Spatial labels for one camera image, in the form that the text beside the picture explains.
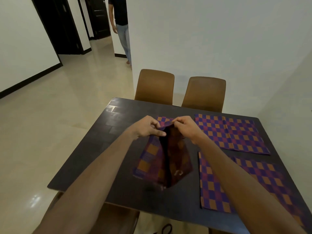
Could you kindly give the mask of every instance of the door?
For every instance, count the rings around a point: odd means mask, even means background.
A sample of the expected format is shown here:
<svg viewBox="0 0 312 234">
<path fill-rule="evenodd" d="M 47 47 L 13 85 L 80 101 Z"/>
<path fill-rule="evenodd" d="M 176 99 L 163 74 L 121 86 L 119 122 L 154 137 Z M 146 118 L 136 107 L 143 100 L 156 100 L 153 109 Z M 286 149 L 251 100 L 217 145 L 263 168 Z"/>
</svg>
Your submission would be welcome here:
<svg viewBox="0 0 312 234">
<path fill-rule="evenodd" d="M 105 0 L 86 0 L 94 37 L 101 39 L 110 36 L 110 25 Z"/>
<path fill-rule="evenodd" d="M 80 54 L 81 43 L 67 0 L 33 0 L 57 54 Z"/>
</svg>

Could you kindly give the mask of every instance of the man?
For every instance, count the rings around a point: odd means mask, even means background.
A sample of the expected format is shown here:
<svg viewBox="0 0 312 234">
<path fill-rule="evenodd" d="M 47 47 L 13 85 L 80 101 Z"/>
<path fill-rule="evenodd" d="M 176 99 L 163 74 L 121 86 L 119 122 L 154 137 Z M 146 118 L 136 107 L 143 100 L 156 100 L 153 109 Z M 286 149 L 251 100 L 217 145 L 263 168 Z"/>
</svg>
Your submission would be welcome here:
<svg viewBox="0 0 312 234">
<path fill-rule="evenodd" d="M 127 64 L 131 65 L 131 53 L 130 53 L 130 40 L 129 40 L 129 28 L 128 28 L 128 15 L 127 15 L 127 3 L 126 0 L 108 0 L 108 9 L 110 21 L 114 33 L 118 34 L 120 43 L 124 48 L 124 52 L 128 58 Z"/>
<path fill-rule="evenodd" d="M 178 117 L 173 122 L 184 137 L 200 148 L 251 234 L 305 234 L 290 213 L 225 155 L 191 117 Z M 166 136 L 165 132 L 155 129 L 159 127 L 158 121 L 146 116 L 127 128 L 80 174 L 46 214 L 34 234 L 89 233 L 132 141 L 151 134 Z"/>
</svg>

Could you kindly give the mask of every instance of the purple and orange placemat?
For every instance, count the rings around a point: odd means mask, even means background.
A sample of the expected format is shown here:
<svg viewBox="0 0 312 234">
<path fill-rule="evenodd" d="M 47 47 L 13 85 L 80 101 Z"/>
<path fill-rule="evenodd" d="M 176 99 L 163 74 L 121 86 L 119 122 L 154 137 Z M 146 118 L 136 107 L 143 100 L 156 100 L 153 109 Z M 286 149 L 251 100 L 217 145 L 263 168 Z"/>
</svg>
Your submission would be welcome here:
<svg viewBox="0 0 312 234">
<path fill-rule="evenodd" d="M 227 195 L 220 186 L 218 179 L 213 175 L 209 163 L 199 152 L 200 173 L 200 201 L 202 208 L 212 209 L 220 212 L 235 213 Z M 235 163 L 255 178 L 272 196 L 278 200 L 283 207 L 294 217 L 301 226 L 304 225 L 303 212 L 298 209 L 297 200 L 292 192 L 285 186 L 285 180 L 276 164 L 256 162 L 242 158 L 231 157 Z"/>
<path fill-rule="evenodd" d="M 166 137 L 151 135 L 133 175 L 164 188 L 171 187 L 189 174 L 192 163 L 182 134 L 172 125 L 173 119 L 158 117 Z"/>
<path fill-rule="evenodd" d="M 251 120 L 195 114 L 195 122 L 222 149 L 270 154 Z"/>
</svg>

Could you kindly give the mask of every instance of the dark table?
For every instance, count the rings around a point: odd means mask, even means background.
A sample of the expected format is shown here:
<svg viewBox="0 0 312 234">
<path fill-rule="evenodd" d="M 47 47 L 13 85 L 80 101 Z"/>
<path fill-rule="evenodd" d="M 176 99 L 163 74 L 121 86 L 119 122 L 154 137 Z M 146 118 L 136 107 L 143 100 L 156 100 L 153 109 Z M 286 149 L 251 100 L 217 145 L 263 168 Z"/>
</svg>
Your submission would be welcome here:
<svg viewBox="0 0 312 234">
<path fill-rule="evenodd" d="M 194 114 L 208 114 L 214 116 L 226 116 L 230 118 L 251 119 L 255 122 L 261 137 L 271 156 L 245 153 L 223 149 L 227 155 L 242 158 L 251 158 L 256 161 L 273 162 L 279 165 L 288 182 L 287 186 L 295 193 L 301 203 L 301 210 L 312 216 L 303 201 L 298 189 L 287 172 L 283 162 L 279 158 L 273 144 L 266 134 L 258 118 L 245 117 L 224 113 L 208 112 L 168 106 L 149 102 L 135 101 L 124 98 L 113 98 L 103 113 L 99 116 L 91 129 L 57 172 L 49 183 L 48 188 L 66 191 L 84 169 L 96 159 L 128 126 L 150 115 L 154 118 L 165 116 L 176 118 Z M 231 233 L 249 233 L 237 214 L 217 212 L 209 209 L 201 209 L 198 148 L 189 139 L 185 143 L 189 150 L 194 171 L 182 179 L 173 187 L 160 191 L 150 182 L 133 177 L 132 170 L 137 165 L 139 156 L 143 151 L 148 138 L 139 138 L 130 146 L 108 194 L 106 202 L 132 208 L 148 213 L 158 214 L 171 219 L 196 223 L 213 229 Z"/>
</svg>

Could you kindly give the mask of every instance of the white wall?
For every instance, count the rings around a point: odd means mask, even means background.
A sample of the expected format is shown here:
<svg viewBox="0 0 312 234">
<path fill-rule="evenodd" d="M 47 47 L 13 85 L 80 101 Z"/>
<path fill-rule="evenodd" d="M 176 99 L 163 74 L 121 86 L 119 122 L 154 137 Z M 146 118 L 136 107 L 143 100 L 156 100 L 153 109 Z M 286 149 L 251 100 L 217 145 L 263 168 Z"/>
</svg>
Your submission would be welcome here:
<svg viewBox="0 0 312 234">
<path fill-rule="evenodd" d="M 87 31 L 85 29 L 85 25 L 82 18 L 82 13 L 80 11 L 78 0 L 68 0 L 69 8 L 71 9 L 72 16 L 78 31 L 78 35 L 82 44 L 82 48 L 84 50 L 89 49 L 90 43 L 87 35 Z"/>
<path fill-rule="evenodd" d="M 0 0 L 0 92 L 60 63 L 31 0 Z"/>
<path fill-rule="evenodd" d="M 259 114 L 288 172 L 312 210 L 312 51 Z"/>
<path fill-rule="evenodd" d="M 312 0 L 127 0 L 133 82 L 143 68 L 227 81 L 223 112 L 256 116 L 312 49 Z"/>
<path fill-rule="evenodd" d="M 90 17 L 89 17 L 89 13 L 88 13 L 88 8 L 87 8 L 87 5 L 85 3 L 85 0 L 80 0 L 80 4 L 81 4 L 83 16 L 85 18 L 85 24 L 87 25 L 87 30 L 88 30 L 89 36 L 94 37 L 91 22 L 90 22 Z"/>
<path fill-rule="evenodd" d="M 110 23 L 110 15 L 109 15 L 109 12 L 108 12 L 108 0 L 105 0 L 105 2 L 106 2 L 105 4 L 106 4 L 108 22 Z M 113 29 L 112 29 L 111 23 L 110 23 L 110 30 L 111 30 L 112 40 L 113 40 L 114 52 L 115 52 L 116 54 L 123 54 L 123 55 L 125 55 L 125 52 L 124 52 L 123 47 L 121 46 L 121 43 L 120 43 L 118 34 L 115 34 L 115 33 L 114 33 L 114 31 L 113 31 Z"/>
</svg>

